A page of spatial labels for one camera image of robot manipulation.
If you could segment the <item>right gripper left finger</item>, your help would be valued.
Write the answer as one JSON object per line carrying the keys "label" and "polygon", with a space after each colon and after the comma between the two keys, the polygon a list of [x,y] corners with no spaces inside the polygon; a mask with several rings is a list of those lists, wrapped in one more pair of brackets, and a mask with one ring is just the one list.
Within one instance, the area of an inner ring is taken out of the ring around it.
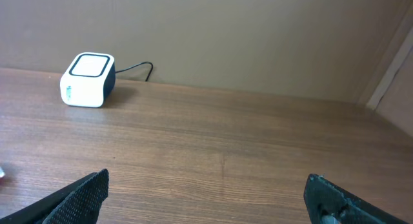
{"label": "right gripper left finger", "polygon": [[95,224],[108,197],[109,172],[93,172],[17,212],[1,224]]}

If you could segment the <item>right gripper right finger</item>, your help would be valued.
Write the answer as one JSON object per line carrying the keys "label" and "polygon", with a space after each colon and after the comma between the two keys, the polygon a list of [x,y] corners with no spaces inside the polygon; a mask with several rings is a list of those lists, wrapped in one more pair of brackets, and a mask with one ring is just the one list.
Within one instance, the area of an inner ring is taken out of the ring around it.
{"label": "right gripper right finger", "polygon": [[308,175],[303,197],[312,223],[404,223],[317,174]]}

